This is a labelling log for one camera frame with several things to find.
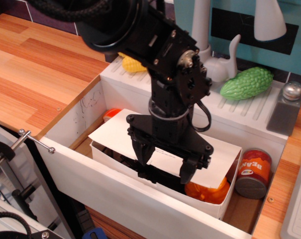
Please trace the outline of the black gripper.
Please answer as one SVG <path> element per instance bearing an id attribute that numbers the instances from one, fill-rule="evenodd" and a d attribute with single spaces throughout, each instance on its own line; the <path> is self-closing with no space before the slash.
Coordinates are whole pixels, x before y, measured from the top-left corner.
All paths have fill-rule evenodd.
<path id="1" fill-rule="evenodd" d="M 151 115 L 129 114 L 128 135 L 137 160 L 146 165 L 156 148 L 183 159 L 180 183 L 188 184 L 197 169 L 208 168 L 213 147 L 203 139 L 187 118 L 163 120 Z"/>

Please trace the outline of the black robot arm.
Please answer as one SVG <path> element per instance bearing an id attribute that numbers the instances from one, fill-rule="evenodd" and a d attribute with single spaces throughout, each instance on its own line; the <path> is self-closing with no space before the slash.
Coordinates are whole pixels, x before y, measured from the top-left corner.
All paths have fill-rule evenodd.
<path id="1" fill-rule="evenodd" d="M 146 0 L 108 0 L 106 10 L 76 22 L 84 42 L 103 53 L 121 52 L 139 61 L 151 77 L 148 115 L 128 115 L 128 134 L 140 164 L 156 148 L 180 157 L 181 183 L 207 168 L 213 147 L 192 123 L 203 107 L 211 79 L 206 77 L 196 41 Z"/>

